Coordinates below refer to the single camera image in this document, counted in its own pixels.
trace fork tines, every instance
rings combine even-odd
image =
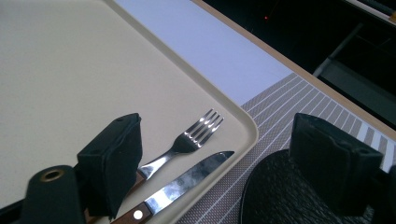
[[[224,118],[220,118],[213,108],[195,122],[184,134],[186,134],[195,145],[201,147],[209,137],[218,129]]]

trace beige tray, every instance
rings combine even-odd
[[[77,153],[126,114],[142,117],[141,164],[209,108],[225,120],[202,149],[173,159],[126,198],[119,216],[201,159],[233,150],[213,175],[151,220],[176,222],[257,142],[243,109],[115,3],[16,0],[0,8],[0,207],[22,199],[42,169],[74,166]]]

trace cutlery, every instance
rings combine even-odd
[[[192,166],[183,175],[168,183],[145,201],[117,218],[111,224],[145,223],[161,212],[169,204],[197,186],[233,155],[233,151],[213,154]]]
[[[149,180],[163,165],[181,153],[192,153],[201,148],[205,142],[218,129],[224,118],[220,118],[213,108],[207,111],[200,119],[181,133],[172,147],[155,160],[137,168],[136,181],[130,192],[135,191],[144,182]]]

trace knife blade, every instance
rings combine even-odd
[[[201,183],[232,155],[233,151],[222,151],[203,159],[111,224],[146,223],[169,204]]]

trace white table surface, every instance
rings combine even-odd
[[[291,73],[192,1],[115,2],[239,105]]]

